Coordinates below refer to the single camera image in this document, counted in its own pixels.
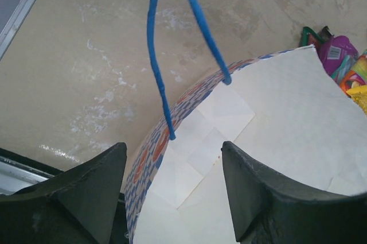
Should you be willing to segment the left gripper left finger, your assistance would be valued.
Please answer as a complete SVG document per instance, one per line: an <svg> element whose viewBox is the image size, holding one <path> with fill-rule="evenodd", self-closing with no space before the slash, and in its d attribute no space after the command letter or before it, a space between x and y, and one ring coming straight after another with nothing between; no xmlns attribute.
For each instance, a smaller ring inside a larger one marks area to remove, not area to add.
<svg viewBox="0 0 367 244"><path fill-rule="evenodd" d="M67 171L1 150L2 243L126 243L119 142Z"/></svg>

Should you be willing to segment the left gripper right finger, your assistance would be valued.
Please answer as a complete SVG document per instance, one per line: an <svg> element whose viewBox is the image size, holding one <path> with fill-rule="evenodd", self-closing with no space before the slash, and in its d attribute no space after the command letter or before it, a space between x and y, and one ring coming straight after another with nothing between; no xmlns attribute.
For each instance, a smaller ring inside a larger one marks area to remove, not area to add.
<svg viewBox="0 0 367 244"><path fill-rule="evenodd" d="M366 243L366 194L344 196L295 181L230 141L222 167L238 243Z"/></svg>

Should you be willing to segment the blue checkered paper bag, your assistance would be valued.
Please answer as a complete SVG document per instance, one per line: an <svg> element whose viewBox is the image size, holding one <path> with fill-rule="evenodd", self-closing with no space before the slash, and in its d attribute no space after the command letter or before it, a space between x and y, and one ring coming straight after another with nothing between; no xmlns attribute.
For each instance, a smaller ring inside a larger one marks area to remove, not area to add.
<svg viewBox="0 0 367 244"><path fill-rule="evenodd" d="M188 0L220 69L169 105L147 46L164 116L137 152L125 186L130 243L235 243L224 142L322 193L366 192L366 115L326 74L314 47L226 65L197 0Z"/></svg>

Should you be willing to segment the yellow M&M's bag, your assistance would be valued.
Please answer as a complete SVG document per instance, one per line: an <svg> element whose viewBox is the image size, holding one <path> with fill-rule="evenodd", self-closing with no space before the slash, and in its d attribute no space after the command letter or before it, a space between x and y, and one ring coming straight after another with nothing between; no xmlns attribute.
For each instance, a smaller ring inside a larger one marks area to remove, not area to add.
<svg viewBox="0 0 367 244"><path fill-rule="evenodd" d="M367 115L367 85L350 88L346 93Z"/></svg>

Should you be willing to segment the purple candy bag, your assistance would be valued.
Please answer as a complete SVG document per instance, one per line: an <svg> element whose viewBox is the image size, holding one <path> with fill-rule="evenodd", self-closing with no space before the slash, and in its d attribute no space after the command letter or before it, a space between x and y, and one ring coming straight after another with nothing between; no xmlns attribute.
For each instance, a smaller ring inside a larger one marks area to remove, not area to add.
<svg viewBox="0 0 367 244"><path fill-rule="evenodd" d="M358 58L357 49L346 36L332 36L318 49L318 57L329 76L339 68L346 56Z"/></svg>

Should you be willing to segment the green Real crisps bag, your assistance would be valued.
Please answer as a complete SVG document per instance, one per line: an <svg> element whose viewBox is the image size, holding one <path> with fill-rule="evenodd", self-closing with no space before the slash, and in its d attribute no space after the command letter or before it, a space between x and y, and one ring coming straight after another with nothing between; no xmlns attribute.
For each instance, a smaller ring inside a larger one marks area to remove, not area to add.
<svg viewBox="0 0 367 244"><path fill-rule="evenodd" d="M301 38L299 42L300 47L314 45L319 48L324 43L323 39L314 32L310 27L304 26L301 33Z"/></svg>

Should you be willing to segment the brown snack packet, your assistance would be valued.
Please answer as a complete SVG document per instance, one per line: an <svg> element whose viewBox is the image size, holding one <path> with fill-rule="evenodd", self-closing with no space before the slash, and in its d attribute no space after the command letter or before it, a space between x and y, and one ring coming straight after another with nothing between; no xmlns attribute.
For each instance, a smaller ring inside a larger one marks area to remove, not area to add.
<svg viewBox="0 0 367 244"><path fill-rule="evenodd" d="M324 26L319 32L318 32L318 36L321 40L321 44L324 44L328 41L330 41L334 35L332 34L332 32L330 31L328 26Z"/></svg>

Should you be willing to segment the teal Fox's candy bag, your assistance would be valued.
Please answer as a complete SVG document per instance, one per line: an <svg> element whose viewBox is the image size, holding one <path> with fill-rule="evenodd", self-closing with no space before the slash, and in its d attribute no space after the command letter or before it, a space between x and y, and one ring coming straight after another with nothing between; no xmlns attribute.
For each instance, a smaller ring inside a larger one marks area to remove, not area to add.
<svg viewBox="0 0 367 244"><path fill-rule="evenodd" d="M343 58L340 66L331 74L331 78L337 83L340 84L342 79L346 76L347 72L351 69L351 67L355 64L357 58L351 55L346 55Z"/></svg>

